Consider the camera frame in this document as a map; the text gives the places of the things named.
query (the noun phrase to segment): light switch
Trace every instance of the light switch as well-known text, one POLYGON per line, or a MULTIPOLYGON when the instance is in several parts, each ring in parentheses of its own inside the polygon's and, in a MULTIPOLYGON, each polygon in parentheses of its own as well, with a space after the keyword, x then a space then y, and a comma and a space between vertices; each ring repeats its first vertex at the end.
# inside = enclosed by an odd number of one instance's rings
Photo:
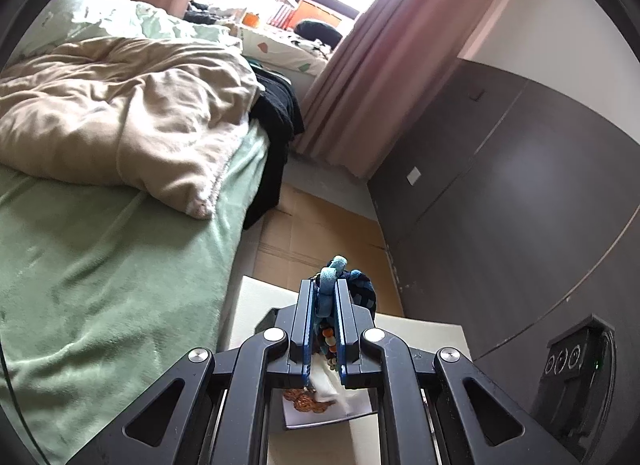
POLYGON ((406 175, 406 179, 409 182, 409 185, 411 186, 415 185, 415 182, 418 181, 419 177, 420 177, 420 171, 418 170, 417 167, 412 168, 411 172, 406 175))

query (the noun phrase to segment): green bed sheet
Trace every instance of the green bed sheet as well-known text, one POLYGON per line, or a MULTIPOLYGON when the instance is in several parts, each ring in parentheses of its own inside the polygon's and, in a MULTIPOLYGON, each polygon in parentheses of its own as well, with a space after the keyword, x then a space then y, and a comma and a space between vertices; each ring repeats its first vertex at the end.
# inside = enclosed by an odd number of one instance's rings
MULTIPOLYGON (((210 221, 132 188, 0 166, 0 339, 18 403, 52 465, 66 463, 187 350, 215 348, 267 147, 252 122, 210 221)), ((4 377, 0 401, 27 444, 4 377)))

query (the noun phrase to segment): orange object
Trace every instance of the orange object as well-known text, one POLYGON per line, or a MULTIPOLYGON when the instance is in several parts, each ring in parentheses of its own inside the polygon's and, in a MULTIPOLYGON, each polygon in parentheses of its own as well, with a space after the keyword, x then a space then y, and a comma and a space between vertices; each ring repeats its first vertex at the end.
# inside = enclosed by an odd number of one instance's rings
POLYGON ((247 12, 242 18, 242 24, 249 26, 250 28, 258 28, 258 25, 260 24, 260 16, 255 13, 247 12))
POLYGON ((337 28, 342 22, 342 19, 335 15, 335 13, 332 13, 328 8, 310 0, 300 0, 296 11, 293 12, 289 22, 287 22, 287 27, 293 29, 303 19, 318 19, 334 26, 334 28, 337 28))

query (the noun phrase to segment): black cable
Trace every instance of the black cable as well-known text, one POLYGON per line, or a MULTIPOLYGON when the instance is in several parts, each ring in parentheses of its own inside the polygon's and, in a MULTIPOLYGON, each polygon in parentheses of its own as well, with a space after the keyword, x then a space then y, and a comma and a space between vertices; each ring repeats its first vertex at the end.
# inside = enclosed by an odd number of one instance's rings
POLYGON ((40 453, 40 456, 42 456, 44 463, 46 463, 47 465, 51 465, 49 463, 49 460, 47 460, 47 457, 44 455, 42 449, 40 448, 40 445, 38 445, 38 443, 36 442, 36 439, 33 437, 33 434, 31 433, 31 430, 29 429, 29 426, 27 425, 26 420, 22 415, 20 405, 18 405, 18 399, 15 396, 14 386, 11 384, 11 380, 9 379, 9 369, 7 368, 6 360, 4 359, 4 351, 2 350, 1 339, 0 339, 0 365, 2 366, 2 374, 4 375, 4 381, 6 382, 6 387, 9 390, 9 396, 11 397, 11 401, 14 405, 15 412, 18 413, 18 418, 20 418, 20 422, 22 423, 24 430, 27 432, 27 435, 29 436, 31 443, 33 443, 34 447, 38 450, 38 452, 40 453))

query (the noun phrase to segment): floor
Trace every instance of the floor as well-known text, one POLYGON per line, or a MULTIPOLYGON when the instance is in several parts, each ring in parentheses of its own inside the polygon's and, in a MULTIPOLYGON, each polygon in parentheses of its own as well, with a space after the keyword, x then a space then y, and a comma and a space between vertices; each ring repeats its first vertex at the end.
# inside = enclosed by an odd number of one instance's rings
POLYGON ((404 317, 366 182, 296 154, 283 180, 278 209, 242 233, 229 290, 243 275, 297 290, 294 281, 314 275, 339 253, 351 261, 348 268, 357 265, 370 276, 379 311, 404 317))

